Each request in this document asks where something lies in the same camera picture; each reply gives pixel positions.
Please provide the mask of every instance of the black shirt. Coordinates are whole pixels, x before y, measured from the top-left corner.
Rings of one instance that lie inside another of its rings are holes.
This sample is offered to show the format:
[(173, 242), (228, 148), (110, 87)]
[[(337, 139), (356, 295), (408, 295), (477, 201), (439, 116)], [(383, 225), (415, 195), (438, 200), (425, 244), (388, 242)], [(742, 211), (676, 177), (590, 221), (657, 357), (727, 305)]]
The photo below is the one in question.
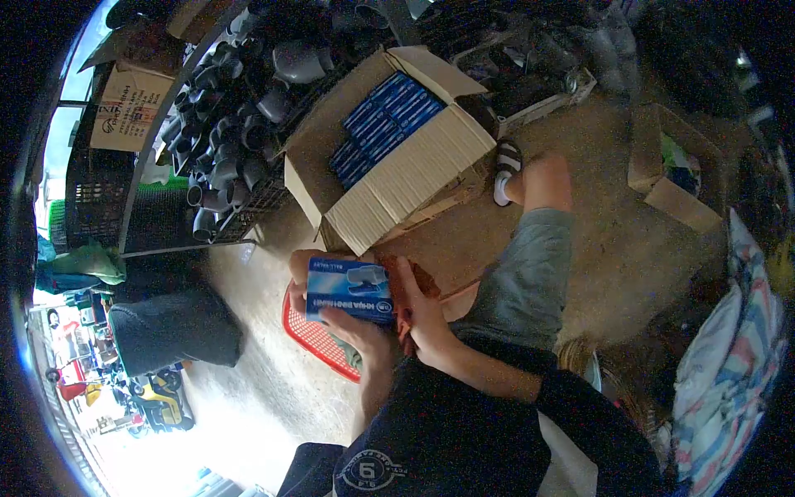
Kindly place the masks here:
[(598, 495), (656, 495), (657, 460), (632, 422), (555, 356), (491, 340), (467, 344), (545, 376), (535, 404), (495, 398), (405, 359), (386, 404), (350, 447), (303, 444), (282, 496), (536, 495), (550, 461), (536, 409), (599, 469)]

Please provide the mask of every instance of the person's hand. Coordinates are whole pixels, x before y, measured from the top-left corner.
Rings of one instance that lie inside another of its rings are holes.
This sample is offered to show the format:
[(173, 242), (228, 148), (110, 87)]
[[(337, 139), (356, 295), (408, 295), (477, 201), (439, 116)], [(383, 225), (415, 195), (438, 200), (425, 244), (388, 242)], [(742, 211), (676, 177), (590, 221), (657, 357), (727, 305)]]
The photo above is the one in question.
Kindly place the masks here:
[(287, 294), (290, 299), (290, 308), (302, 316), (306, 314), (306, 283), (298, 284), (295, 280), (290, 280)]
[(326, 329), (330, 333), (359, 351), (364, 367), (394, 366), (397, 340), (388, 331), (333, 307), (322, 308), (320, 319), (326, 322)]
[(397, 271), (411, 309), (411, 337), (417, 344), (417, 358), (430, 367), (441, 369), (444, 360), (463, 344), (452, 334), (441, 303), (420, 291), (405, 257), (397, 258)]

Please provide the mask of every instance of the foot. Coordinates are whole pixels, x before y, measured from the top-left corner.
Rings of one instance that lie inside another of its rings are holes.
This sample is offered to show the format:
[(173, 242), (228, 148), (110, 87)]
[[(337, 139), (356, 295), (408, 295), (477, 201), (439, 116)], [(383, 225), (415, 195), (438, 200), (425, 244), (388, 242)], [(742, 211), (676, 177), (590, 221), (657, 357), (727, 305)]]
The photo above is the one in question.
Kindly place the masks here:
[(497, 142), (497, 174), (494, 177), (494, 202), (500, 207), (510, 204), (510, 199), (505, 194), (505, 185), (508, 180), (522, 171), (524, 163), (522, 151), (511, 140)]

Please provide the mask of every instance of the gray shorts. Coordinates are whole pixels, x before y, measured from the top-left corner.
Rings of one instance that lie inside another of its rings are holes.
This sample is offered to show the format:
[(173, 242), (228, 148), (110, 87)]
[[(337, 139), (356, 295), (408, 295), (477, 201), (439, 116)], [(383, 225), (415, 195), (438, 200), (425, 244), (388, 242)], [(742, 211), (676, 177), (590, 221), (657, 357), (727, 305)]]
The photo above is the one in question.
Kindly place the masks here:
[(486, 268), (469, 313), (451, 323), (462, 340), (488, 336), (551, 351), (562, 326), (572, 258), (570, 212), (543, 208), (519, 220), (514, 239)]

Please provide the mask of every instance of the yellow vehicle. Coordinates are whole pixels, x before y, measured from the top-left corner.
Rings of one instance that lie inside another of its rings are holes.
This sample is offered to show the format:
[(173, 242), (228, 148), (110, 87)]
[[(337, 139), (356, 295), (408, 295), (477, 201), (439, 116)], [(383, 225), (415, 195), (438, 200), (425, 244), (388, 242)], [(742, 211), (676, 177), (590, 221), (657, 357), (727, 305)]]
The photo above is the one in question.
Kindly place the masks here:
[(147, 375), (142, 384), (134, 382), (130, 385), (132, 402), (155, 432), (193, 428), (194, 422), (185, 415), (177, 393), (181, 386), (180, 374), (168, 369)]

